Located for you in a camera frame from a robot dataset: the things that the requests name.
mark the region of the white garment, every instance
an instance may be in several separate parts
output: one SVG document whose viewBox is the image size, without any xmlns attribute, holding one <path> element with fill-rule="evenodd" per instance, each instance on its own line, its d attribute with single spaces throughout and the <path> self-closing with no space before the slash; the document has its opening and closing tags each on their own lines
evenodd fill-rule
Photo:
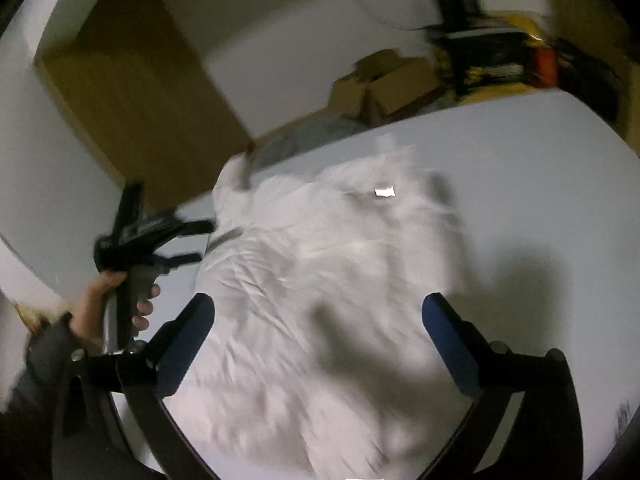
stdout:
<svg viewBox="0 0 640 480">
<path fill-rule="evenodd" d="M 213 190 L 216 235 L 236 237 L 200 268 L 216 321 L 171 414 L 190 440 L 322 480 L 426 465 L 469 406 L 420 319 L 461 286 L 451 211 L 407 150 L 255 190 L 244 164 Z"/>
</svg>

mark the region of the open cardboard box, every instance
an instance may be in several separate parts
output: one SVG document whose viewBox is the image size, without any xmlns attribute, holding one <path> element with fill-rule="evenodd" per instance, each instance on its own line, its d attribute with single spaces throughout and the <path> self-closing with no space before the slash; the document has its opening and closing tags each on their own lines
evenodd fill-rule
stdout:
<svg viewBox="0 0 640 480">
<path fill-rule="evenodd" d="M 386 49 L 362 58 L 353 73 L 334 82 L 327 110 L 376 127 L 414 115 L 441 93 L 429 61 Z"/>
</svg>

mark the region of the brown wooden panel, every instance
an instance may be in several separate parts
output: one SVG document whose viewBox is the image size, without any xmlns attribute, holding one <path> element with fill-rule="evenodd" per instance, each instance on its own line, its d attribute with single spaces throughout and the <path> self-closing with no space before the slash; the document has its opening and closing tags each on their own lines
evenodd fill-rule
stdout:
<svg viewBox="0 0 640 480">
<path fill-rule="evenodd" d="M 143 178 L 154 208 L 211 189 L 248 145 L 161 0 L 99 0 L 38 66 L 90 151 L 116 178 Z"/>
</svg>

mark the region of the black equipment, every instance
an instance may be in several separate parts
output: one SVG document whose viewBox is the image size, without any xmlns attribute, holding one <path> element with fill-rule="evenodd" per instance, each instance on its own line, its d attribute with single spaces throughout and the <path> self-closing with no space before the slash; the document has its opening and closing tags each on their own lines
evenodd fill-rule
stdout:
<svg viewBox="0 0 640 480">
<path fill-rule="evenodd" d="M 129 271 L 106 313 L 107 347 L 124 351 L 90 357 L 78 349 L 71 355 L 55 414 L 55 480 L 218 479 L 162 403 L 177 390 L 213 326 L 211 298 L 197 294 L 148 344 L 133 340 L 130 328 L 136 298 L 148 293 L 158 272 L 200 260 L 199 254 L 164 258 L 154 253 L 156 248 L 175 236 L 211 232 L 214 226 L 183 222 L 173 211 L 146 219 L 141 215 L 142 185 L 135 184 L 123 192 L 113 233 L 96 242 L 99 269 Z M 501 342 L 489 344 L 440 294 L 425 298 L 422 322 L 458 389 L 474 403 L 418 480 L 582 478 L 580 415 L 562 352 L 552 349 L 533 357 L 514 354 Z M 132 455 L 111 392 L 126 397 L 164 474 Z M 474 472 L 514 392 L 524 392 L 524 399 L 507 443 L 494 465 Z"/>
</svg>

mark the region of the cable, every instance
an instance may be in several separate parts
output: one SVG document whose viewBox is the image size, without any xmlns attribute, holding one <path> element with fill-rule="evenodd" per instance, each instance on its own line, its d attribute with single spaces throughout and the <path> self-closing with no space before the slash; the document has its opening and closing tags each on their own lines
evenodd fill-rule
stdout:
<svg viewBox="0 0 640 480">
<path fill-rule="evenodd" d="M 426 25 L 423 25 L 422 27 L 412 27 L 412 28 L 400 27 L 399 25 L 394 25 L 393 23 L 389 23 L 383 20 L 382 18 L 380 18 L 379 16 L 377 16 L 376 13 L 373 12 L 373 10 L 371 10 L 371 8 L 369 7 L 369 4 L 365 0 L 353 0 L 353 1 L 357 6 L 360 7 L 361 10 L 364 11 L 364 13 L 367 16 L 369 16 L 375 22 L 378 22 L 381 25 L 384 25 L 385 27 L 394 28 L 395 30 L 404 30 L 406 32 L 417 32 L 418 30 L 423 30 L 424 28 L 426 28 Z"/>
</svg>

